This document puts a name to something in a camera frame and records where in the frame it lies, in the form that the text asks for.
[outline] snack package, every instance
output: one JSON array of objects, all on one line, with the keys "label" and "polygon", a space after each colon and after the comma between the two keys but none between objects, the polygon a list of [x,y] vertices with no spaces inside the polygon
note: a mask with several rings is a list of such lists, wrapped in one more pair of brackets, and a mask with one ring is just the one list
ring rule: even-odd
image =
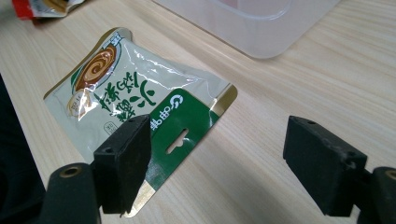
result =
[{"label": "snack package", "polygon": [[65,17],[84,0],[12,0],[17,16],[22,20],[32,18]]},{"label": "snack package", "polygon": [[[86,162],[121,124],[150,114],[152,158],[134,201],[134,216],[189,155],[236,98],[230,83],[168,62],[132,42],[125,28],[108,31],[91,53],[44,97]],[[182,146],[167,149],[182,134]]]}]

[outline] hang hole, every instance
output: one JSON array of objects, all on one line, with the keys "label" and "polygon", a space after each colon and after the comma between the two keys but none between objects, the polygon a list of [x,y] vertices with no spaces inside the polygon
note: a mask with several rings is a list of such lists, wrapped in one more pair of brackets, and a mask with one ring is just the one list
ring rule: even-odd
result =
[{"label": "hang hole", "polygon": [[188,129],[183,129],[181,131],[180,135],[178,138],[166,149],[166,154],[171,154],[173,150],[175,150],[176,147],[182,147],[183,146],[183,139],[189,132]]}]

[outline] green label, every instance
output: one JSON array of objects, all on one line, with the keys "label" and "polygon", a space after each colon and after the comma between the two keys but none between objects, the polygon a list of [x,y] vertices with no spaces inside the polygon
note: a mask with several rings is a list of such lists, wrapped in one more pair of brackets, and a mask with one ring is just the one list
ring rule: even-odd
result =
[{"label": "green label", "polygon": [[[146,180],[155,190],[158,190],[219,119],[219,116],[182,89],[172,91],[150,115],[152,157],[148,165]],[[167,154],[166,149],[185,129],[189,132],[183,139],[183,146],[176,147],[170,154]]]}]

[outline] light wood surface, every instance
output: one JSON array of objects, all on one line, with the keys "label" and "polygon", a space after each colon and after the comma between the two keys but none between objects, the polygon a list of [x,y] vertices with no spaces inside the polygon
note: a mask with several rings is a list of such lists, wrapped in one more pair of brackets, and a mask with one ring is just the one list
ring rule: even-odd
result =
[{"label": "light wood surface", "polygon": [[289,115],[312,119],[396,166],[396,2],[343,0],[270,60],[240,53],[149,0],[91,0],[68,17],[33,24],[0,4],[0,73],[45,183],[81,156],[43,96],[107,30],[165,59],[217,74],[239,95],[134,218],[104,223],[356,223],[325,217],[282,159]]}]

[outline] dark cloth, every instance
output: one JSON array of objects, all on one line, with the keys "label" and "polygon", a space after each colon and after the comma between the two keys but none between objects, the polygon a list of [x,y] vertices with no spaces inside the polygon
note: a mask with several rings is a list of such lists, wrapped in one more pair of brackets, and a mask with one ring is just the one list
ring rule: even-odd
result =
[{"label": "dark cloth", "polygon": [[34,223],[45,189],[0,79],[0,223]]}]

